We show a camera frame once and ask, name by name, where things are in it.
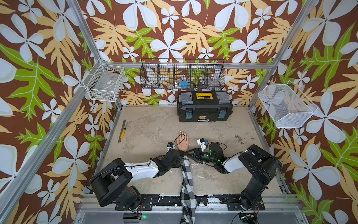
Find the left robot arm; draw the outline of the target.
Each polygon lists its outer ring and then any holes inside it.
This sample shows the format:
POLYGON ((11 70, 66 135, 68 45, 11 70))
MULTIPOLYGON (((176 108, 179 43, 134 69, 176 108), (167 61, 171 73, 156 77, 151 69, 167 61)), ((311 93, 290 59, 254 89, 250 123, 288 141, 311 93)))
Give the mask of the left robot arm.
POLYGON ((129 183, 160 177, 179 167, 180 153, 175 149, 143 163, 125 163, 117 158, 93 176, 89 184, 101 207, 115 203, 118 210, 133 211, 140 207, 143 197, 136 187, 129 187, 129 183))

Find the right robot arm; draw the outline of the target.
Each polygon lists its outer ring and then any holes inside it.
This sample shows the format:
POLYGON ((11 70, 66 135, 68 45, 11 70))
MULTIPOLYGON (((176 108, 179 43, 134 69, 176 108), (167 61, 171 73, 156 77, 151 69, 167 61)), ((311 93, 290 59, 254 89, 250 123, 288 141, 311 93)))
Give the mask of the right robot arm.
POLYGON ((212 163, 213 167, 224 175, 246 168, 252 177, 239 199, 239 205, 245 210, 255 206, 267 185, 282 168, 279 159, 255 144, 231 157, 224 155, 219 142, 209 143, 208 148, 208 152, 194 148, 186 151, 185 155, 197 163, 212 163))

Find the black wrist watch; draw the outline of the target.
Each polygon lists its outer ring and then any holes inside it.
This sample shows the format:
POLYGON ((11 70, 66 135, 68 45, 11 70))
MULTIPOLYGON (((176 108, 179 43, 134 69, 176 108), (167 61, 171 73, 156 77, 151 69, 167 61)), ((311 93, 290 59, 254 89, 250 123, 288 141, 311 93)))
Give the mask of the black wrist watch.
POLYGON ((186 153, 185 151, 179 150, 179 153, 180 153, 180 156, 181 156, 182 158, 184 158, 184 157, 187 156, 187 153, 186 153))

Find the plaid sleeved mannequin forearm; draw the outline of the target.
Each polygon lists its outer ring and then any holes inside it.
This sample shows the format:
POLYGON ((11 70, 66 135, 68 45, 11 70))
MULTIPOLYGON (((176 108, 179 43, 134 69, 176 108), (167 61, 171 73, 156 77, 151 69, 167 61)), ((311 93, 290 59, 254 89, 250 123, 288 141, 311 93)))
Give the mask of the plaid sleeved mannequin forearm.
POLYGON ((194 184, 190 168, 190 161, 187 156, 181 159, 180 168, 183 175, 182 189, 180 194, 180 201, 182 205, 182 217, 180 223, 194 224, 197 200, 194 194, 194 184))

